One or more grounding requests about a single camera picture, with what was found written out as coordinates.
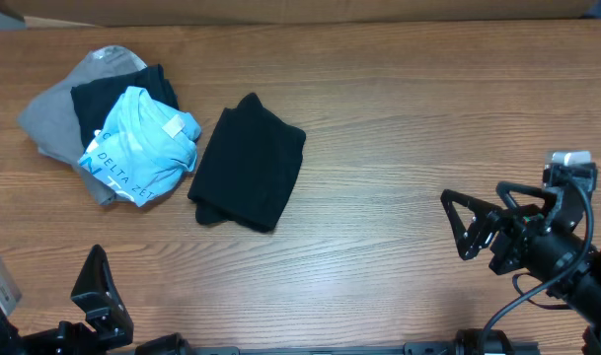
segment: wood grain surface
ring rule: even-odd
[[[192,176],[161,204],[100,207],[37,153],[20,111],[113,43],[164,66],[202,126],[199,155],[249,92],[306,131],[274,233],[198,226]],[[489,251],[458,257],[442,189],[498,203],[500,180],[538,184],[558,148],[591,150],[599,166],[601,246],[599,21],[0,33],[0,254],[24,292],[11,320],[23,334],[82,320],[69,294],[101,244],[136,344],[175,331],[242,348],[450,339],[516,294]],[[545,354],[579,353],[585,327],[530,305],[498,324]]]

